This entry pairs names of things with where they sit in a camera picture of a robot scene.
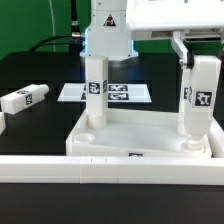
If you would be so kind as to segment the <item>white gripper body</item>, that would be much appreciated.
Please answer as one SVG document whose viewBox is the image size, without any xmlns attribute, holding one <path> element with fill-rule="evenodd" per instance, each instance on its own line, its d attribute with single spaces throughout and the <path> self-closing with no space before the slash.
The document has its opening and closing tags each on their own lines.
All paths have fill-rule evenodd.
<svg viewBox="0 0 224 224">
<path fill-rule="evenodd" d="M 126 28 L 133 40 L 153 39 L 153 32 L 224 33 L 224 0 L 128 0 Z"/>
</svg>

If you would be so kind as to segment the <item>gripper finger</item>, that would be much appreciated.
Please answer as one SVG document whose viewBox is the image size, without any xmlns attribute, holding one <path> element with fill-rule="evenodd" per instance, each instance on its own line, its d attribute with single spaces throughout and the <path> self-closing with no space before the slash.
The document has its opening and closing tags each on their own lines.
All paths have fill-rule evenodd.
<svg viewBox="0 0 224 224">
<path fill-rule="evenodd" d="M 182 31 L 174 31 L 171 39 L 171 46 L 179 56 L 179 63 L 183 69 L 192 69 L 194 67 L 194 54 L 189 52 L 183 41 L 185 34 Z"/>
<path fill-rule="evenodd" d="M 224 49 L 219 51 L 219 59 L 221 61 L 222 67 L 224 67 Z"/>
</svg>

